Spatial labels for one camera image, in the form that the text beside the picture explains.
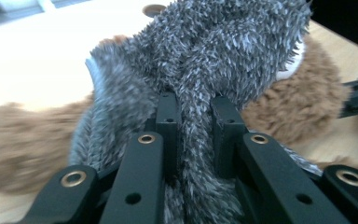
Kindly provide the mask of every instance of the brown faux fur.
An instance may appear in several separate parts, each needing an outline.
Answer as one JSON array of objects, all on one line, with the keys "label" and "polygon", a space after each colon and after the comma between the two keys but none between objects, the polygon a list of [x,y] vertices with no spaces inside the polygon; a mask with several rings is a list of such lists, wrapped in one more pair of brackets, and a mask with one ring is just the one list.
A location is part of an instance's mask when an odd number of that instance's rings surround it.
[{"label": "brown faux fur", "polygon": [[84,102],[44,112],[0,106],[0,191],[39,190],[66,165],[72,132],[91,104]]},{"label": "brown faux fur", "polygon": [[[125,38],[119,35],[100,44],[121,43]],[[296,74],[273,84],[242,113],[248,126],[287,145],[328,130],[348,96],[324,50],[310,38],[306,44],[305,59]],[[40,190],[63,168],[72,132],[91,104],[92,96],[38,113],[0,106],[0,192]]]},{"label": "brown faux fur", "polygon": [[274,83],[241,112],[246,124],[293,147],[326,133],[350,90],[341,85],[328,54],[309,37],[296,73]]}]

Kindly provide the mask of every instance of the mounting hole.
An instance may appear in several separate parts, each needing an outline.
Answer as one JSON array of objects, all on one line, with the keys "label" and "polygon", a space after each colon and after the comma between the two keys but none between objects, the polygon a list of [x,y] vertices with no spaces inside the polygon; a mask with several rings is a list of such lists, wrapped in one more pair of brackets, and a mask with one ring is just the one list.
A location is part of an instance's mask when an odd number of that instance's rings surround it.
[{"label": "mounting hole", "polygon": [[66,188],[72,188],[81,184],[86,179],[86,176],[83,171],[73,171],[61,179],[61,184]]},{"label": "mounting hole", "polygon": [[166,7],[163,5],[148,5],[142,9],[142,12],[150,18],[154,18],[159,15]]},{"label": "mounting hole", "polygon": [[297,194],[296,198],[301,203],[312,204],[312,198],[310,196],[308,196],[307,194]]},{"label": "mounting hole", "polygon": [[358,187],[358,174],[349,170],[338,170],[336,172],[338,179],[346,184]]},{"label": "mounting hole", "polygon": [[269,140],[265,136],[258,134],[253,135],[251,139],[257,144],[266,144],[269,142]]},{"label": "mounting hole", "polygon": [[142,199],[142,197],[139,193],[132,193],[132,194],[127,195],[126,203],[134,205],[134,204],[137,204],[138,202],[140,202],[141,199]]},{"label": "mounting hole", "polygon": [[151,134],[144,134],[138,138],[138,142],[142,144],[150,144],[156,140],[156,137]]}]

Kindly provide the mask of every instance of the gray fur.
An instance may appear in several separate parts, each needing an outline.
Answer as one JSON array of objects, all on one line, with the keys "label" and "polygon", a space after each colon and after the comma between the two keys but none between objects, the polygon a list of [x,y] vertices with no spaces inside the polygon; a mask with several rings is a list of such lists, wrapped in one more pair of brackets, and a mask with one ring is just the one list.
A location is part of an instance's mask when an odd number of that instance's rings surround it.
[{"label": "gray fur", "polygon": [[166,185],[165,223],[242,222],[233,180],[213,171],[210,102],[222,94],[242,109],[256,99],[290,61],[309,19],[305,0],[179,1],[122,45],[94,49],[94,105],[70,163],[98,171],[115,163],[156,113],[158,94],[173,91],[184,148],[182,175]]}]

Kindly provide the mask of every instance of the white fur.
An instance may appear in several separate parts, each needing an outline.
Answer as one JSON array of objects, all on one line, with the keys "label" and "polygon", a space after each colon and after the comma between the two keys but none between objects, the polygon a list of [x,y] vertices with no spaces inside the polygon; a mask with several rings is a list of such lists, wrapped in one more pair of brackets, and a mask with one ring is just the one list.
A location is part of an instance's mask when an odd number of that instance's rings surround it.
[{"label": "white fur", "polygon": [[297,42],[296,45],[298,49],[295,49],[295,53],[297,53],[297,55],[293,58],[294,62],[286,64],[287,71],[278,72],[277,81],[291,77],[301,65],[307,46],[303,41],[301,41],[301,43]]}]

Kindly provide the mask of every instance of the plush toy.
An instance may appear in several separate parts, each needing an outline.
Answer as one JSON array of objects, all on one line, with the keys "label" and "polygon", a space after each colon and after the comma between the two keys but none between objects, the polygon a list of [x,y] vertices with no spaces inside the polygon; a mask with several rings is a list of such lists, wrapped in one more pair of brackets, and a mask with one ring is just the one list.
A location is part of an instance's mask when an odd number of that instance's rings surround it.
[{"label": "plush toy", "polygon": [[[41,113],[0,107],[0,190],[40,188],[66,164],[69,148],[70,164],[103,170],[154,116],[158,94],[174,91],[182,105],[184,157],[176,185],[166,185],[165,222],[240,222],[233,182],[213,174],[210,100],[227,96],[251,128],[284,144],[326,129],[347,91],[324,50],[304,36],[309,19],[305,1],[180,1],[133,38],[104,40],[87,62],[94,93],[84,102]],[[277,81],[302,41],[295,71]],[[297,108],[301,113],[283,119]]]}]

